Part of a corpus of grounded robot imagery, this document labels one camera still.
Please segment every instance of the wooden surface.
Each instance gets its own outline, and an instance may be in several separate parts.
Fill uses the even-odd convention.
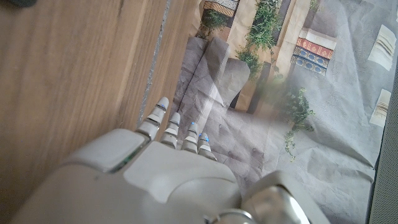
[[[0,2],[0,223],[71,152],[135,129],[165,4]],[[172,0],[146,112],[174,95],[191,5]]]
[[[181,64],[189,36],[187,30],[191,28],[191,22],[187,21],[192,20],[195,4],[196,2],[192,0],[171,2],[144,117],[152,111],[150,105],[155,105],[162,96],[166,96],[170,101],[170,106],[164,119],[168,119],[170,116],[170,108],[180,76]],[[159,131],[163,132],[166,125],[167,122],[163,122]]]

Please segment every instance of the robotic hand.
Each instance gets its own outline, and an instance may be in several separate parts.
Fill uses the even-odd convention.
[[[11,223],[329,223],[281,172],[241,198],[235,176],[195,123],[177,150],[177,113],[154,141],[168,105],[163,97],[136,132],[115,129],[74,152]]]

